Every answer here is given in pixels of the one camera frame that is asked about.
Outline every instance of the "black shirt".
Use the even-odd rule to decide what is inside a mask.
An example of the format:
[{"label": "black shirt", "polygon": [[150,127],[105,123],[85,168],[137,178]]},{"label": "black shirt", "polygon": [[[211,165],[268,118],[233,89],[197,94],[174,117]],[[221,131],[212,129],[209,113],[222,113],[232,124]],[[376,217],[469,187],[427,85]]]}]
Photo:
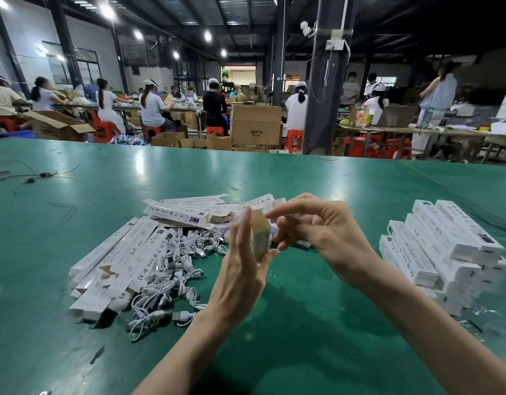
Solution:
[{"label": "black shirt", "polygon": [[221,92],[206,92],[203,95],[203,110],[207,111],[210,118],[222,116],[222,112],[227,112],[225,97]]}]

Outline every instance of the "forearm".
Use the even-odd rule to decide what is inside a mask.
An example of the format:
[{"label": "forearm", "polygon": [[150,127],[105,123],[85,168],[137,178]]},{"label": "forearm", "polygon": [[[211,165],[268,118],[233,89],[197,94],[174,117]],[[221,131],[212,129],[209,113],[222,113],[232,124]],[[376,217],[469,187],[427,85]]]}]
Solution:
[{"label": "forearm", "polygon": [[382,264],[361,288],[450,394],[506,394],[506,364],[418,291]]},{"label": "forearm", "polygon": [[202,311],[175,346],[132,395],[187,395],[232,331],[210,311]]}]

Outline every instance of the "light blue top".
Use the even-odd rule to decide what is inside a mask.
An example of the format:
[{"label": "light blue top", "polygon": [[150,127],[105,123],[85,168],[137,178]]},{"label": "light blue top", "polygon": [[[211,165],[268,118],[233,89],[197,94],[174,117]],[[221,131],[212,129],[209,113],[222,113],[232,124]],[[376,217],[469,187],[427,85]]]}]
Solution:
[{"label": "light blue top", "polygon": [[445,80],[441,80],[432,92],[420,102],[421,108],[432,108],[437,111],[444,111],[449,108],[456,95],[458,82],[452,73],[449,73]]}]

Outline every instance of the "table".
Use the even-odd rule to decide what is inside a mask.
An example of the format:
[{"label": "table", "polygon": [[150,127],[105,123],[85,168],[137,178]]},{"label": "table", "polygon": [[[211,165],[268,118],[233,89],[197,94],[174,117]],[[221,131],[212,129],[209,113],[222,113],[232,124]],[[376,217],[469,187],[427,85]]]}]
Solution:
[{"label": "table", "polygon": [[[390,219],[415,199],[477,203],[505,215],[506,167],[0,139],[0,163],[73,179],[0,182],[0,394],[128,395],[184,332],[169,325],[132,344],[124,315],[92,329],[68,316],[68,269],[133,216],[143,199],[309,191],[344,199],[376,249]],[[28,173],[18,163],[1,165]],[[75,212],[68,217],[68,207]],[[506,247],[506,234],[486,227]],[[207,300],[221,256],[196,261]],[[468,313],[467,329],[506,360],[506,283]],[[211,393],[440,395],[443,390],[370,302],[314,251],[289,249],[271,265],[251,316],[218,353],[202,388]]]},{"label": "table", "polygon": [[[405,140],[408,134],[430,134],[430,135],[438,135],[438,136],[455,136],[461,139],[484,139],[486,137],[498,138],[498,139],[506,139],[506,135],[504,134],[493,134],[491,132],[480,132],[477,130],[458,130],[452,129],[450,127],[442,127],[439,129],[420,129],[420,128],[410,128],[410,127],[375,127],[368,126],[365,128],[358,128],[346,125],[337,125],[337,131],[348,131],[350,134],[350,144],[348,147],[351,147],[352,141],[354,140],[355,132],[365,132],[368,135],[365,137],[365,146],[363,151],[363,157],[366,157],[366,150],[368,149],[370,143],[370,136],[372,132],[381,132],[383,133],[382,140],[379,142],[379,147],[385,143],[386,136],[388,133],[393,134],[401,134],[401,145],[399,147],[398,152],[396,153],[396,159],[399,159],[401,155],[401,151],[405,148]],[[479,153],[481,147],[478,147],[476,150],[476,154]],[[488,159],[488,155],[490,154],[490,149],[487,150],[486,157],[482,158],[481,163],[484,163]]]}]

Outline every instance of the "right hand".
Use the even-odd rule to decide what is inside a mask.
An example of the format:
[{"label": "right hand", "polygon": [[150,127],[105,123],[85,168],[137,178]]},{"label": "right hand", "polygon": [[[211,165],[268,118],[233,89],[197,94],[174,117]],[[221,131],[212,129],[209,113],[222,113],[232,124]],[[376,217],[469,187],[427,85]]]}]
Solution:
[{"label": "right hand", "polygon": [[382,264],[343,201],[301,194],[265,216],[278,218],[279,231],[273,240],[279,243],[279,251],[300,239],[308,241],[349,285],[359,287],[361,279]]}]

